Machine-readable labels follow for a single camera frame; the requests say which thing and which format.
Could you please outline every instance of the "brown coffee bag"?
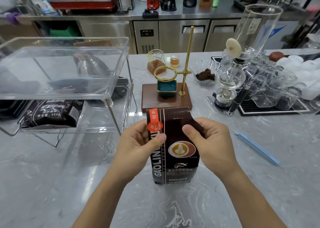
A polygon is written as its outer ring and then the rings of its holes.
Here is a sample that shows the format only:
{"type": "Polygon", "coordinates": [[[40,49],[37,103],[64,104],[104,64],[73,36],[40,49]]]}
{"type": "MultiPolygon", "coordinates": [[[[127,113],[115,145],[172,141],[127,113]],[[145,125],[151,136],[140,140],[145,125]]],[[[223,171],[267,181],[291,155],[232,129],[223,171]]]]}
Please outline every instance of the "brown coffee bag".
{"type": "Polygon", "coordinates": [[[165,133],[165,143],[150,158],[153,180],[156,184],[190,182],[198,164],[199,152],[183,133],[183,125],[189,124],[201,134],[204,130],[191,116],[188,107],[150,109],[146,112],[149,140],[165,133]]]}

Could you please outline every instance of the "refrigerator vent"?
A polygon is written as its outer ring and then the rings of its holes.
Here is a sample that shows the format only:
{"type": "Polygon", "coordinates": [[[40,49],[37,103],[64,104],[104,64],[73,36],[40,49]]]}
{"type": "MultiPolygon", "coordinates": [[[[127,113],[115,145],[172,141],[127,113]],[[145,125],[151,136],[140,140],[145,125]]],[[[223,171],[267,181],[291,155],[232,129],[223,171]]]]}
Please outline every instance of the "refrigerator vent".
{"type": "Polygon", "coordinates": [[[154,45],[142,45],[141,49],[142,49],[142,53],[143,54],[148,54],[148,52],[150,52],[151,50],[153,50],[155,48],[154,45]]]}

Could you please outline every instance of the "amber liquid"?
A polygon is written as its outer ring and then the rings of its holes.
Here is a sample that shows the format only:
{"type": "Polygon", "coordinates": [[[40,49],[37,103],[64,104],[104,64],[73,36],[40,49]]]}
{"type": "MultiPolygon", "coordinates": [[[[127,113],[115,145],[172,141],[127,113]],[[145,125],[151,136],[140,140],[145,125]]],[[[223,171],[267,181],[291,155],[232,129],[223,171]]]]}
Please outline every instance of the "amber liquid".
{"type": "Polygon", "coordinates": [[[179,59],[178,58],[171,58],[170,59],[170,64],[172,67],[178,67],[179,66],[179,59]]]}
{"type": "MultiPolygon", "coordinates": [[[[146,68],[150,73],[154,74],[156,68],[158,68],[160,66],[165,66],[165,65],[166,64],[164,62],[162,62],[161,60],[156,59],[156,60],[153,60],[151,62],[148,62],[148,65],[147,65],[146,68]]],[[[161,70],[159,70],[157,72],[157,75],[161,74],[161,73],[164,73],[166,71],[167,71],[167,69],[161,69],[161,70]]]]}

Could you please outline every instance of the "gold rod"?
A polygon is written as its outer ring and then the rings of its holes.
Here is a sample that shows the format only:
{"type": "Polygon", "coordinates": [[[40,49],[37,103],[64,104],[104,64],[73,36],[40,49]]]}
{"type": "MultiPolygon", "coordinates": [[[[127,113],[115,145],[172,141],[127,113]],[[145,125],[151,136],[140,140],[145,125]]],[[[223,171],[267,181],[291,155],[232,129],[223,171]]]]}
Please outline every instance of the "gold rod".
{"type": "Polygon", "coordinates": [[[190,48],[191,48],[192,36],[193,36],[194,29],[195,29],[195,27],[191,26],[189,44],[188,44],[188,51],[186,52],[186,65],[184,66],[184,70],[183,70],[182,88],[181,88],[181,91],[179,92],[179,95],[181,95],[181,96],[184,96],[186,94],[186,92],[184,92],[184,85],[186,84],[186,76],[188,75],[188,64],[189,64],[189,57],[190,57],[190,48]]]}

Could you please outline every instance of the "wooden base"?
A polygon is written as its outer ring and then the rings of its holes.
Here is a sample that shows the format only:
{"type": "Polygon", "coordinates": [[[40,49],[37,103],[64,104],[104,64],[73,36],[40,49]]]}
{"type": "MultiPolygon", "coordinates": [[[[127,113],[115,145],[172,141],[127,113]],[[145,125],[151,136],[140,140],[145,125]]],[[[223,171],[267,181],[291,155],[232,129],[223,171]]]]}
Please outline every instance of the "wooden base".
{"type": "Polygon", "coordinates": [[[142,103],[141,110],[145,113],[148,109],[153,108],[170,108],[170,107],[181,107],[187,106],[189,110],[192,109],[192,102],[189,95],[187,84],[184,86],[186,94],[180,96],[182,83],[177,84],[177,92],[172,97],[161,97],[157,92],[157,84],[143,84],[142,85],[142,103]]]}

